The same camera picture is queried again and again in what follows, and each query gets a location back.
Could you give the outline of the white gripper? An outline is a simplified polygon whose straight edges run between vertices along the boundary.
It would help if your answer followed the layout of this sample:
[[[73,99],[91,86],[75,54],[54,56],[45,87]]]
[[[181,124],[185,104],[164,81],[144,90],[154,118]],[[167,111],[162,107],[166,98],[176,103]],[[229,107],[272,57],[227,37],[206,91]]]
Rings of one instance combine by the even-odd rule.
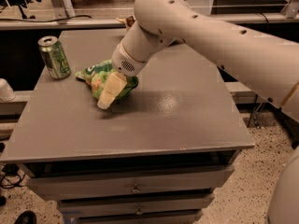
[[[134,60],[120,43],[112,54],[112,65],[118,72],[111,73],[105,86],[100,93],[97,106],[101,109],[108,109],[116,97],[127,85],[128,77],[134,77],[141,72],[146,63]]]

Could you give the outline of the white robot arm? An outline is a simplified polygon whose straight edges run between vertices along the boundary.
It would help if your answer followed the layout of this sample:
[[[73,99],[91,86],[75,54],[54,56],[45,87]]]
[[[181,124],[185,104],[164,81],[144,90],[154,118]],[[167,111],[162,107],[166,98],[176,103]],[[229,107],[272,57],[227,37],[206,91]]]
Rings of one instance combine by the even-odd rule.
[[[299,44],[201,15],[184,0],[135,0],[135,23],[112,55],[98,106],[110,107],[158,51],[174,40],[216,64],[282,113],[299,121]]]

